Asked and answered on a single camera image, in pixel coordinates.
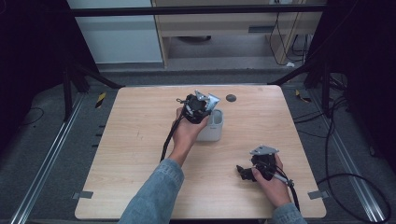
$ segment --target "gray carpet floor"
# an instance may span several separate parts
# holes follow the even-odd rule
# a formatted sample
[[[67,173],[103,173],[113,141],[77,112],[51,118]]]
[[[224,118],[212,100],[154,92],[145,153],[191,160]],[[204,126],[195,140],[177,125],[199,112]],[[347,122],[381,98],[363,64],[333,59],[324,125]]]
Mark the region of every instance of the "gray carpet floor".
[[[251,67],[209,67],[194,69],[190,66],[177,71],[168,68],[161,71],[136,71],[125,73],[103,73],[111,80],[127,86],[145,85],[183,85],[183,84],[264,84],[286,75],[291,68],[271,66],[267,68]],[[117,90],[89,79],[89,93],[76,93],[74,98],[83,94],[82,108],[73,124],[62,150],[53,165],[49,177],[35,202],[28,223],[86,223],[74,216],[77,200],[72,199],[74,192],[82,190],[85,179],[92,164],[103,125],[117,95]],[[296,97],[295,90],[301,89],[298,79],[282,87],[290,113],[294,118],[318,111],[315,103],[308,103]],[[106,98],[100,108],[95,108],[101,92]],[[320,87],[309,93],[320,91]],[[332,91],[332,98],[341,96],[340,91]],[[29,189],[42,161],[46,158],[53,140],[59,132],[64,119],[63,87],[56,86],[39,93],[33,101],[32,110],[26,116],[18,134],[8,146],[6,154],[0,159],[0,220],[7,223],[18,208],[25,193]],[[338,108],[334,113],[336,131],[343,142],[361,175],[374,182],[386,196],[391,207],[396,208],[396,176],[389,169],[387,162],[381,157],[372,157],[369,146],[361,133],[360,127],[348,112],[347,105]],[[317,181],[325,177],[325,138],[328,131],[324,119],[313,119],[309,122],[296,124],[306,156]],[[329,144],[330,174],[343,173],[345,168],[340,157]],[[321,190],[328,190],[325,183],[320,184]],[[367,218],[360,199],[350,184],[348,177],[332,180],[332,188],[336,197],[349,210],[358,216]],[[374,193],[383,213],[387,210],[382,199]],[[327,215],[325,218],[308,220],[309,223],[361,223],[345,212],[333,199],[324,199]],[[203,223],[197,221],[172,221],[174,223]],[[207,220],[205,223],[259,223],[258,220]],[[396,223],[393,218],[389,223]]]

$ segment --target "round black object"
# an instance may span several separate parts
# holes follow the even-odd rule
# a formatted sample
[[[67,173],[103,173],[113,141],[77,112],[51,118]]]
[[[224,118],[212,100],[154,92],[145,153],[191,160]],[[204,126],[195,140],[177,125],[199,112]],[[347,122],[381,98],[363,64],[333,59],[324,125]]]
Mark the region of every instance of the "round black object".
[[[228,94],[228,95],[225,97],[225,99],[226,99],[228,102],[234,102],[234,101],[236,101],[236,96],[233,95],[233,94]]]

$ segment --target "person's right hand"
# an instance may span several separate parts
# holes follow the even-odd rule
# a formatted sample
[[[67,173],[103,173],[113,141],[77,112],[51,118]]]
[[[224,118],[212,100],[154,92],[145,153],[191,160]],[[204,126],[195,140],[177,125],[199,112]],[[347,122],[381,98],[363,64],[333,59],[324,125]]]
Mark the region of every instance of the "person's right hand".
[[[280,169],[283,169],[283,164],[277,154],[275,154],[275,158],[276,165]],[[275,177],[268,181],[262,177],[262,174],[256,168],[252,168],[251,170],[253,172],[254,178],[257,180],[260,187],[264,191],[264,194],[274,207],[278,208],[286,203],[291,203],[288,187],[284,182],[278,180]]]

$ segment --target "hand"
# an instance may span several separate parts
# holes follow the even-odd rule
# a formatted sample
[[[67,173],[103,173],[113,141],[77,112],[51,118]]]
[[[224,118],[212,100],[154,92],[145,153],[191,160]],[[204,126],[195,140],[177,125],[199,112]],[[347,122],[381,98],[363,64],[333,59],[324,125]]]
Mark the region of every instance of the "hand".
[[[275,158],[276,165],[280,169],[283,169],[282,161],[280,161],[280,158],[277,156],[277,154],[275,154]],[[257,180],[260,187],[264,191],[264,194],[274,207],[278,208],[286,203],[291,203],[288,187],[284,182],[278,180],[275,177],[268,181],[262,177],[262,174],[256,168],[252,168],[251,170],[253,172],[254,178]]]
[[[181,107],[177,109],[177,119],[180,116],[181,110]],[[187,119],[180,121],[173,134],[174,149],[169,155],[169,159],[176,161],[180,166],[183,164],[199,132],[206,126],[208,118],[209,116],[206,116],[199,124],[190,123]]]

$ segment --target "gray tape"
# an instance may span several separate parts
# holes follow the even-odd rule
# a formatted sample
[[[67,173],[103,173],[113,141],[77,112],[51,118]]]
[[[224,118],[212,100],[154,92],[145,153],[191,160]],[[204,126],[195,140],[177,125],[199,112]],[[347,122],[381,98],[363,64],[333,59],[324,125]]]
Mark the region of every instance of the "gray tape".
[[[72,195],[72,199],[80,199],[80,198],[91,199],[92,195],[93,195],[92,191],[75,192]]]
[[[329,198],[330,194],[326,190],[325,191],[317,190],[317,191],[308,192],[308,196],[311,200],[314,200],[317,198],[322,198],[322,199]]]

